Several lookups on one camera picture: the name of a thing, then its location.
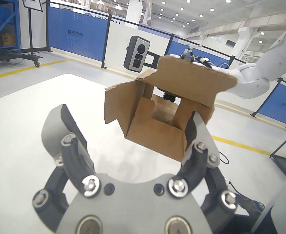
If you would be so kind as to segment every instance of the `black railing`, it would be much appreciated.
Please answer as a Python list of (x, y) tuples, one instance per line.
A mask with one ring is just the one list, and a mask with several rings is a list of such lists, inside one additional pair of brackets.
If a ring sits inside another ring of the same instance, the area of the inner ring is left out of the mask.
[(46, 30), (46, 45), (47, 45), (47, 49), (48, 49), (49, 51), (50, 51), (50, 47), (49, 47), (49, 38), (48, 38), (48, 7), (50, 6), (51, 3), (52, 3), (52, 4), (61, 5), (61, 6), (64, 6), (64, 7), (73, 8), (73, 9), (79, 9), (79, 10), (82, 10), (82, 11), (92, 12), (92, 13), (95, 13), (95, 14), (98, 14), (98, 15), (100, 15), (100, 16), (104, 16), (104, 17), (107, 17), (107, 18), (108, 18), (107, 29), (106, 29), (106, 36), (105, 36), (105, 43), (104, 43), (104, 50), (103, 50), (102, 65), (101, 65), (101, 67), (104, 68), (104, 69), (107, 68), (107, 67), (105, 67), (105, 54), (106, 54), (106, 48), (107, 48), (107, 42), (108, 42), (110, 21), (111, 21), (112, 19), (116, 19), (116, 20), (119, 20), (119, 21), (122, 21), (122, 22), (125, 22), (125, 23), (128, 23), (128, 24), (132, 24), (132, 25), (135, 25), (135, 26), (138, 26), (138, 27), (146, 28), (146, 29), (148, 29), (148, 30), (152, 30), (152, 31), (161, 33), (161, 34), (163, 34), (163, 35), (170, 36), (169, 41), (168, 41), (168, 45), (167, 45), (167, 48), (166, 48), (166, 51), (165, 51), (165, 53), (164, 53), (163, 55), (167, 55), (167, 54), (168, 54), (173, 39), (174, 39), (174, 38), (177, 38), (177, 39), (186, 41), (186, 42), (188, 42), (188, 43), (190, 43), (190, 44), (194, 44), (194, 45), (196, 45), (196, 46), (201, 46), (202, 48), (208, 49), (208, 50), (210, 50), (210, 51), (214, 51), (214, 52), (216, 52), (216, 53), (218, 53), (218, 54), (221, 54), (221, 55), (223, 55), (223, 56), (227, 56), (227, 57), (229, 58), (229, 65), (231, 65), (234, 60), (237, 60), (237, 61), (242, 62), (242, 63), (246, 63), (245, 61), (242, 61), (242, 60), (239, 60), (239, 59), (235, 58), (235, 56), (231, 56), (231, 55), (222, 53), (222, 52), (220, 52), (220, 51), (217, 51), (217, 50), (215, 50), (215, 49), (212, 49), (212, 48), (210, 48), (210, 47), (203, 46), (203, 45), (201, 45), (201, 44), (198, 44), (198, 43), (195, 43), (195, 42), (193, 42), (193, 41), (187, 40), (187, 39), (185, 39), (185, 38), (181, 38), (181, 37), (179, 37), (179, 36), (176, 36), (176, 35), (173, 34), (173, 33), (164, 32), (164, 31), (161, 31), (161, 30), (158, 30), (158, 29), (154, 29), (154, 28), (152, 28), (152, 27), (149, 27), (149, 26), (146, 26), (146, 25), (143, 25), (143, 24), (133, 23), (133, 22), (127, 21), (127, 20), (125, 20), (125, 19), (117, 18), (117, 17), (115, 17), (114, 15), (111, 15), (111, 14), (105, 15), (105, 14), (103, 14), (103, 13), (95, 12), (95, 11), (93, 11), (93, 10), (83, 9), (83, 8), (75, 7), (75, 6), (72, 6), (72, 5), (67, 5), (67, 4), (63, 4), (63, 3), (58, 3), (58, 2), (46, 0), (46, 7), (47, 7), (47, 9), (46, 9), (46, 18), (47, 18), (47, 20), (46, 20), (46, 28), (47, 28), (47, 30)]

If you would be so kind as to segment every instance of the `white robot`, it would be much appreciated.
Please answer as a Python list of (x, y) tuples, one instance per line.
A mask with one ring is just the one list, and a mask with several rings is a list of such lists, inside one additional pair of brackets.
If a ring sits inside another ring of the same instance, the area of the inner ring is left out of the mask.
[[(209, 61), (209, 59), (200, 58), (200, 61)], [(238, 79), (237, 86), (227, 92), (244, 99), (258, 97), (269, 90), (270, 81), (286, 73), (286, 32), (257, 63), (246, 63), (237, 69), (223, 69), (215, 66), (212, 66), (212, 69), (235, 76)]]

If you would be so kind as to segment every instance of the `cable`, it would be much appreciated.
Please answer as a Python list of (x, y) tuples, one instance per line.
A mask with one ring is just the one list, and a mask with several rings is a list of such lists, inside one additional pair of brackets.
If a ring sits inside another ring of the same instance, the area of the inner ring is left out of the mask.
[(237, 191), (237, 189), (234, 187), (234, 185), (232, 184), (231, 181), (229, 181), (228, 184), (231, 185), (231, 186), (234, 188), (234, 190), (237, 192), (237, 194), (240, 194), (241, 196), (246, 197), (246, 196), (244, 196), (242, 193), (240, 193), (240, 192)]
[(223, 156), (227, 159), (227, 163), (224, 162), (221, 158), (220, 158), (220, 161), (223, 162), (223, 163), (226, 164), (226, 165), (229, 165), (229, 164), (230, 164), (230, 160), (229, 160), (223, 153), (221, 153), (220, 151), (219, 151), (219, 153), (220, 153), (221, 155), (223, 155)]
[(229, 65), (229, 64), (227, 64), (227, 63), (223, 63), (223, 64), (221, 64), (220, 68), (222, 68), (222, 66), (223, 66), (223, 65), (227, 65), (227, 66), (228, 66), (228, 68), (227, 68), (227, 69), (229, 69), (229, 68), (230, 68), (230, 65)]

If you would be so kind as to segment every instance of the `joyson logo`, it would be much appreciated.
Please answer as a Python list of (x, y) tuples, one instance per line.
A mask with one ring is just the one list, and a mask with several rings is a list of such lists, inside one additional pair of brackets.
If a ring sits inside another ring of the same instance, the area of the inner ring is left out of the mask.
[(72, 31), (70, 29), (68, 29), (68, 34), (75, 34), (75, 35), (78, 35), (78, 36), (83, 36), (83, 33)]

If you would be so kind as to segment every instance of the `white wall panel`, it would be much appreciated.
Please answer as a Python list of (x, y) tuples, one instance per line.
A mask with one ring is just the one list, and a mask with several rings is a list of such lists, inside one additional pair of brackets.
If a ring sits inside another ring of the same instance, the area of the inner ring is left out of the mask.
[[(34, 48), (46, 47), (46, 5), (42, 6), (43, 12), (31, 10), (32, 42)], [(20, 41), (21, 48), (30, 48), (28, 9), (19, 0)]]
[[(130, 74), (135, 74), (133, 71), (126, 70), (123, 66), (124, 59), (127, 53), (126, 48), (129, 45), (132, 36), (139, 36), (150, 41), (149, 51), (163, 56), (167, 49), (169, 39), (156, 36), (154, 34), (130, 28), (119, 24), (111, 24), (108, 35), (105, 66), (113, 69), (127, 71)], [(147, 56), (146, 63), (153, 62), (152, 56)], [(142, 72), (147, 70), (148, 67), (143, 67)]]

